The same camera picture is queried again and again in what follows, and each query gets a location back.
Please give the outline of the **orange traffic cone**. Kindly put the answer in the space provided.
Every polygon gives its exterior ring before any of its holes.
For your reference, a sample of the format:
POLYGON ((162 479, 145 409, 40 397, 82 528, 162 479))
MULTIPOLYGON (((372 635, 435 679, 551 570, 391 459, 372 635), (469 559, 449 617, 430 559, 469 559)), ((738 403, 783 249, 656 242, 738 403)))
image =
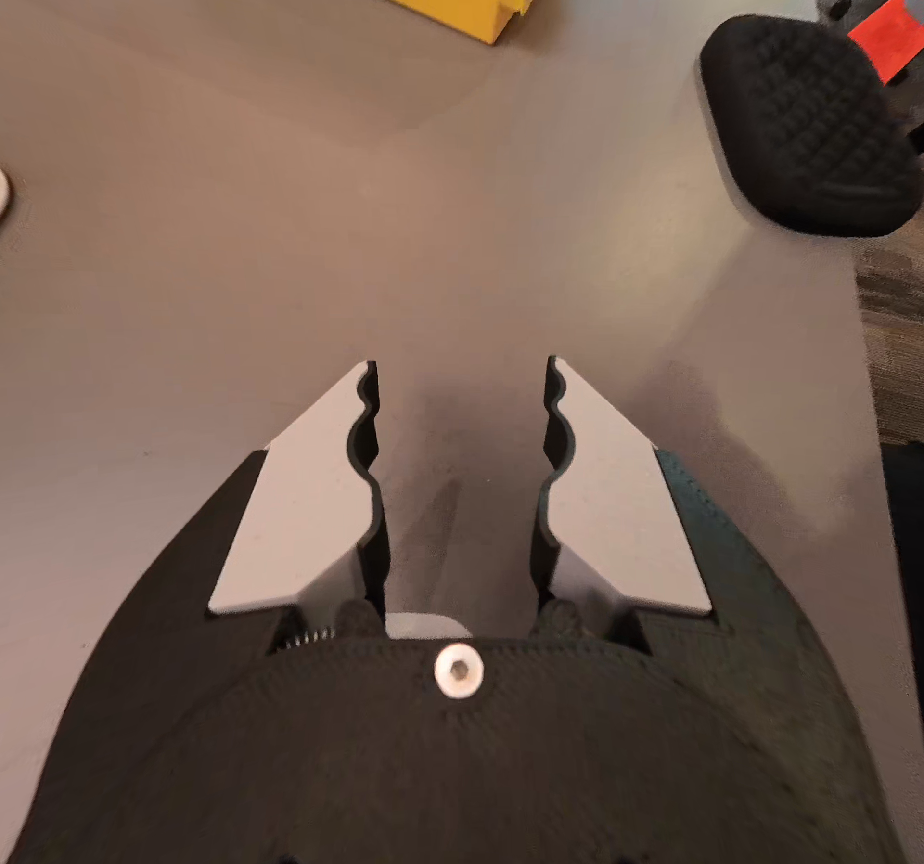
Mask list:
POLYGON ((923 51, 923 0, 887 0, 848 38, 888 84, 923 51))

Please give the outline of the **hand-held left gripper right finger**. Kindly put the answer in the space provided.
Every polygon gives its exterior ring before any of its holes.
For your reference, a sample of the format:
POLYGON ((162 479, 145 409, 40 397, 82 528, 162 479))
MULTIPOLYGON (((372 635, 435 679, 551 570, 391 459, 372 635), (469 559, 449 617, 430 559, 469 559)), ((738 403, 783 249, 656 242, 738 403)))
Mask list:
POLYGON ((564 358, 551 355, 530 575, 542 603, 574 604, 584 627, 631 612, 703 618, 712 603, 651 440, 564 358))

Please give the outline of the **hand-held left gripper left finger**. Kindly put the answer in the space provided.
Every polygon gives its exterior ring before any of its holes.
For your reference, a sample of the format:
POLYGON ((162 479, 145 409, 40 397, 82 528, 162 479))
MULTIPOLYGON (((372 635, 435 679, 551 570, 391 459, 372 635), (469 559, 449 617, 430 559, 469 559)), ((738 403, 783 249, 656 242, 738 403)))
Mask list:
POLYGON ((333 624, 364 599, 385 617, 390 548, 381 488, 375 361, 363 361, 264 448, 259 475, 208 608, 215 616, 295 607, 333 624))

